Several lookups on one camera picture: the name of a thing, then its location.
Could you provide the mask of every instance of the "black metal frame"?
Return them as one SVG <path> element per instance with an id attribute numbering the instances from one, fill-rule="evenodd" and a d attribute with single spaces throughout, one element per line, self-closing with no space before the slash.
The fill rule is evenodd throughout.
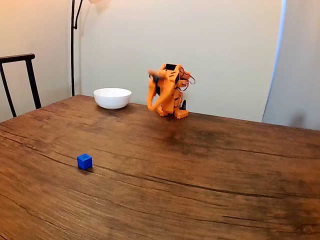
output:
<path id="1" fill-rule="evenodd" d="M 35 78 L 35 73 L 34 69 L 32 67 L 32 59 L 35 59 L 35 55 L 33 53 L 30 54 L 23 54 L 23 55 L 15 55 L 15 56 L 4 56 L 0 57 L 0 74 L 4 86 L 4 91 L 6 94 L 6 98 L 8 99 L 9 106 L 11 109 L 12 116 L 15 118 L 17 116 L 14 104 L 12 102 L 6 76 L 5 76 L 5 71 L 3 64 L 7 63 L 15 63 L 15 62 L 20 62 L 20 61 L 25 61 L 26 64 L 26 70 L 28 72 L 28 77 L 29 77 L 29 82 L 30 82 L 30 87 L 31 87 L 31 92 L 33 96 L 33 101 L 36 109 L 41 108 L 41 102 L 40 102 L 40 97 L 37 89 L 37 84 L 36 84 L 36 78 Z"/>

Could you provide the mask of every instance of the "chair leg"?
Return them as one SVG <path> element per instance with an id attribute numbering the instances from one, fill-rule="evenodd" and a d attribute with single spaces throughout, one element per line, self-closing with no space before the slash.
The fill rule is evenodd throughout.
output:
<path id="1" fill-rule="evenodd" d="M 25 61 L 26 70 L 29 76 L 30 87 L 32 91 L 33 101 L 36 109 L 41 108 L 40 97 L 37 89 L 36 78 L 34 73 L 34 68 L 32 67 L 31 59 Z"/>
<path id="2" fill-rule="evenodd" d="M 6 76 L 5 76 L 5 71 L 4 71 L 4 67 L 2 66 L 2 64 L 0 64 L 0 74 L 1 74 L 2 82 L 3 82 L 6 98 L 8 99 L 8 102 L 9 102 L 12 116 L 15 118 L 17 116 L 17 114 L 16 114 L 15 107 L 14 107 L 14 104 L 13 104 L 11 96 L 10 96 L 10 92 L 9 92 L 9 88 L 8 88 L 7 80 L 6 80 Z"/>

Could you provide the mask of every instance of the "floor lamp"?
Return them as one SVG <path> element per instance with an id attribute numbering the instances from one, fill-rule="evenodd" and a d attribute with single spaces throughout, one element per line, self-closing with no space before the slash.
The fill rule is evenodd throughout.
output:
<path id="1" fill-rule="evenodd" d="M 89 0 L 90 3 L 96 4 L 101 0 Z M 83 0 L 80 0 L 78 12 L 75 17 L 75 5 L 76 0 L 72 0 L 72 8 L 71 8 L 71 89 L 72 89 L 72 96 L 75 95 L 75 30 L 78 29 L 78 18 L 79 13 L 81 10 Z"/>

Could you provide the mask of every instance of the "lamp pole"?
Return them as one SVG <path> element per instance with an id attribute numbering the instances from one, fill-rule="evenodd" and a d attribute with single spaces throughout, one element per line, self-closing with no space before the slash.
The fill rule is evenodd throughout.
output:
<path id="1" fill-rule="evenodd" d="M 75 18 L 75 0 L 72 0 L 71 6 L 71 90 L 72 96 L 75 95 L 75 30 L 78 29 L 78 17 L 83 0 L 80 1 L 79 9 Z"/>

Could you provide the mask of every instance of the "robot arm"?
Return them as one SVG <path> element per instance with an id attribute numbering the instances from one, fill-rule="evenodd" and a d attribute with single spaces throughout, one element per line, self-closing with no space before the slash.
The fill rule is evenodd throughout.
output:
<path id="1" fill-rule="evenodd" d="M 166 101 L 172 94 L 175 89 L 175 83 L 167 81 L 165 74 L 155 72 L 153 70 L 148 71 L 150 75 L 149 81 L 149 92 L 147 96 L 147 106 L 150 111 L 154 111 L 159 107 L 164 101 Z M 159 94 L 159 98 L 156 100 L 155 104 L 152 105 L 152 101 L 156 95 Z"/>

